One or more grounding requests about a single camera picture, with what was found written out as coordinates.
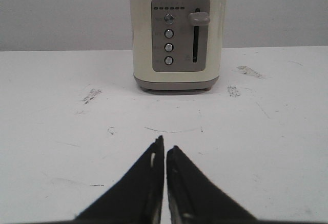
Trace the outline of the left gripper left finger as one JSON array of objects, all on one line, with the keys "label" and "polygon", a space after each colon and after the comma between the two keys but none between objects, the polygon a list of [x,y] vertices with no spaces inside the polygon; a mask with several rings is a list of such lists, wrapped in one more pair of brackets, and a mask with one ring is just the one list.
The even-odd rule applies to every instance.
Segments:
[{"label": "left gripper left finger", "polygon": [[75,220],[160,220],[164,145],[159,136],[127,173]]}]

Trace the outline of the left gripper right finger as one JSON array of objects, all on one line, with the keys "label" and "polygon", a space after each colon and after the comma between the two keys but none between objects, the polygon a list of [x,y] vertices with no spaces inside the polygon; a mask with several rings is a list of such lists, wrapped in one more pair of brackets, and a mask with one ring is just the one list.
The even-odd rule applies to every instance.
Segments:
[{"label": "left gripper right finger", "polygon": [[256,220],[215,186],[178,147],[167,152],[171,220]]}]

